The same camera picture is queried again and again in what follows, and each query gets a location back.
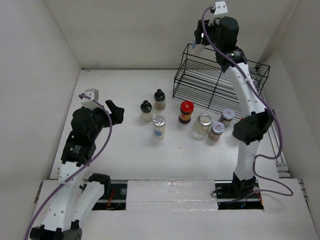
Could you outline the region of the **silver-capped blue-label shaker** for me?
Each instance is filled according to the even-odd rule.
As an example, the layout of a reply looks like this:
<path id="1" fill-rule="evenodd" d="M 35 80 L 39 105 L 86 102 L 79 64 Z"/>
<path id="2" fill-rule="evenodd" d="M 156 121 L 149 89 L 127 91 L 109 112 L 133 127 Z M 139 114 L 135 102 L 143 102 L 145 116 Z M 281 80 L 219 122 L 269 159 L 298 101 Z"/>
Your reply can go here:
<path id="1" fill-rule="evenodd" d="M 193 55 L 199 55 L 203 49 L 204 49 L 204 45 L 203 44 L 196 44 L 196 40 L 194 39 L 191 45 L 191 49 L 192 49 L 192 54 Z"/>
<path id="2" fill-rule="evenodd" d="M 156 115 L 153 117 L 153 135 L 157 138 L 162 140 L 165 137 L 166 131 L 166 120 L 165 117 L 162 115 Z"/>

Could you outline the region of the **red-capped dark sauce bottle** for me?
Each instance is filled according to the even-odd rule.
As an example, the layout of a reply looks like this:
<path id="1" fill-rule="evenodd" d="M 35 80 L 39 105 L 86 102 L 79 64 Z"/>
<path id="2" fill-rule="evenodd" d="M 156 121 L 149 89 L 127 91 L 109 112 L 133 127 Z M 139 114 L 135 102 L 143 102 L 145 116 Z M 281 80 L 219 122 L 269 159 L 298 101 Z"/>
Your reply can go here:
<path id="1" fill-rule="evenodd" d="M 188 124 L 191 121 L 192 113 L 194 111 L 194 104 L 191 101 L 185 100 L 180 104 L 179 122 Z"/>

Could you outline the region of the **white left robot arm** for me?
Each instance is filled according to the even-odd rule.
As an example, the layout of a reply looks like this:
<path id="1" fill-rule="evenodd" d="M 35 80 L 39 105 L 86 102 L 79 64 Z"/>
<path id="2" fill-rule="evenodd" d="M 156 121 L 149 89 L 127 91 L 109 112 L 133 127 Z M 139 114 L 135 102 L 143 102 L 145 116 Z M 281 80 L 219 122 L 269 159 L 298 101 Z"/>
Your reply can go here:
<path id="1" fill-rule="evenodd" d="M 26 240 L 80 240 L 81 226 L 98 199 L 111 194 L 108 175 L 94 173 L 86 185 L 81 183 L 89 165 L 109 143 L 113 126 L 123 122 L 125 110 L 110 99 L 102 105 L 93 97 L 79 97 L 82 106 L 72 114 L 58 186 L 34 214 L 24 236 Z"/>

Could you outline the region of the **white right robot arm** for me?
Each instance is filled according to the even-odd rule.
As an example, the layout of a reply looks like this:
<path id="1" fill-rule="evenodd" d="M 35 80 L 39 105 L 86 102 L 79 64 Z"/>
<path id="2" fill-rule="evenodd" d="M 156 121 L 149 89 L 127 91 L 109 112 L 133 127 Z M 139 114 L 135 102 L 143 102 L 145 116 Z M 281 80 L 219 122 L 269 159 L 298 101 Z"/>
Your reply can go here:
<path id="1" fill-rule="evenodd" d="M 233 172 L 231 191 L 236 198 L 247 195 L 256 186 L 253 163 L 260 141 L 274 121 L 252 81 L 247 57 L 237 46 L 238 21 L 232 17 L 199 20 L 194 32 L 196 44 L 212 46 L 216 62 L 229 79 L 238 98 L 242 120 L 233 126 L 239 140 L 237 164 Z"/>

